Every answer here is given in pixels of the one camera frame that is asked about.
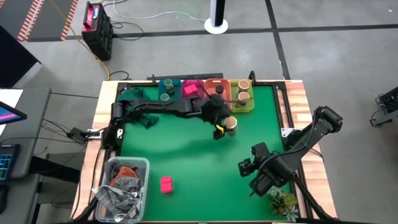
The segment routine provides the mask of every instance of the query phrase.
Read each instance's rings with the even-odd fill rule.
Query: keyboard
[[[4,144],[0,146],[0,182],[10,177],[20,148],[20,144]]]

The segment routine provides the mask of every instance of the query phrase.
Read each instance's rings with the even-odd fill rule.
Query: orange striped tape
[[[30,5],[30,9],[26,15],[25,21],[18,33],[18,40],[28,40],[30,32],[32,31],[33,25],[36,22],[37,16],[42,9],[44,0],[33,0],[32,5]]]
[[[1,8],[1,6],[4,4],[4,1],[5,1],[5,0],[0,0],[0,8]]]
[[[77,2],[79,0],[73,0],[72,5],[70,6],[70,10],[67,16],[67,20],[65,21],[65,25],[63,26],[62,34],[61,34],[61,40],[65,40],[68,35],[68,31],[70,28],[70,24],[72,23],[73,15],[75,14],[76,11],[76,6]]]

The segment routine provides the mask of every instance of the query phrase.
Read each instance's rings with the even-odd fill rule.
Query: wooden border
[[[283,80],[258,80],[257,82],[261,83],[261,82],[281,82],[281,81]],[[93,119],[92,128],[107,127],[111,116],[110,105],[114,103],[114,99],[116,98],[116,90],[119,82],[151,83],[152,81],[103,82],[101,87],[101,92],[99,93],[99,98]],[[304,128],[306,125],[312,122],[311,111],[308,106],[307,96],[304,90],[304,84],[301,80],[289,80],[285,81],[285,84],[287,89],[287,95],[289,97],[290,110],[292,112],[295,128]],[[284,126],[289,127],[289,125],[287,124],[287,115],[286,115],[283,97],[280,92],[278,92],[278,98],[279,98],[279,104],[282,112],[282,119],[284,122]],[[99,141],[90,141],[88,143],[85,160],[81,170],[80,203],[77,208],[75,216],[72,218],[79,216],[79,214],[83,211],[83,209],[88,205],[90,201],[89,194],[90,194],[91,180],[93,176],[94,163],[99,148],[100,148]],[[314,149],[318,151],[320,150],[318,145],[316,145]],[[96,166],[94,187],[97,187],[99,184],[103,162],[104,162],[104,151],[101,150]],[[305,180],[309,191],[329,215],[337,217],[322,159],[318,155],[309,152],[302,159],[302,163],[305,173]],[[296,188],[296,191],[299,200],[298,206],[300,212],[302,213],[302,217],[304,218],[307,215],[305,214],[305,207],[303,206],[303,197],[299,189]],[[76,207],[77,196],[78,192],[76,192],[75,203],[73,204],[72,211],[74,211]]]

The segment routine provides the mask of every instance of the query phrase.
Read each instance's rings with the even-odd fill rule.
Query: wooden table frame
[[[152,81],[108,81],[103,82],[99,93],[98,103],[93,119],[92,128],[104,128],[108,126],[111,116],[111,104],[114,103],[118,84],[128,82],[134,84],[150,84]],[[279,101],[278,113],[281,115],[281,126],[284,128],[304,128],[312,122],[311,111],[308,106],[307,96],[303,82],[301,80],[257,80],[257,83],[274,83],[277,87],[277,97]],[[81,170],[81,189],[80,199],[76,214],[79,216],[83,209],[90,201],[91,182],[96,188],[100,182],[102,166],[104,163],[104,150],[100,150],[100,141],[90,141],[87,146],[85,160]],[[317,202],[332,217],[337,217],[333,199],[329,188],[323,161],[319,155],[314,152],[307,153],[302,159],[302,173],[305,177],[305,183]],[[316,216],[312,212],[308,213],[308,205],[304,202],[303,196],[295,186],[294,189],[298,199],[298,209],[300,216],[311,217]],[[78,202],[78,191],[76,192],[75,203],[72,211]]]

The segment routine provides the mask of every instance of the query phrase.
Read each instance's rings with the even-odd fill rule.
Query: orange bin
[[[223,99],[228,103],[230,109],[232,109],[232,97],[231,97],[231,84],[228,80],[223,78],[210,78],[205,80],[205,90],[209,95],[217,94],[216,86],[221,85],[224,87],[222,94]]]

